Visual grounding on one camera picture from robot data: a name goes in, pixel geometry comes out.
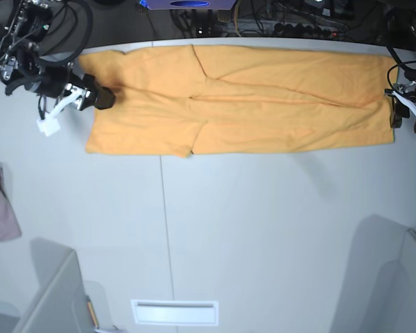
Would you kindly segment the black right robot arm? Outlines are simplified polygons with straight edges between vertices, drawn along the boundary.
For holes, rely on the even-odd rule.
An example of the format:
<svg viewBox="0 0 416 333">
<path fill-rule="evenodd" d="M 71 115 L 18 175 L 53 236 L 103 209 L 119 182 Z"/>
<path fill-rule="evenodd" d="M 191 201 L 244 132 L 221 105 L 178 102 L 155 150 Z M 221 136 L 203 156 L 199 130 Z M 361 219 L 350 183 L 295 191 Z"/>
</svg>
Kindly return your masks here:
<svg viewBox="0 0 416 333">
<path fill-rule="evenodd" d="M 46 59 L 40 54 L 40 44 L 60 12 L 76 6 L 84 10 L 86 17 L 80 44 L 63 59 Z M 55 99 L 60 109 L 69 104 L 80 111 L 88 107 L 111 108 L 116 101 L 112 90 L 100 85 L 94 76 L 77 76 L 72 69 L 74 60 L 87 46 L 93 23 L 92 9 L 86 1 L 19 1 L 0 36 L 0 82 L 6 86 L 6 95 L 24 87 L 40 100 Z"/>
</svg>

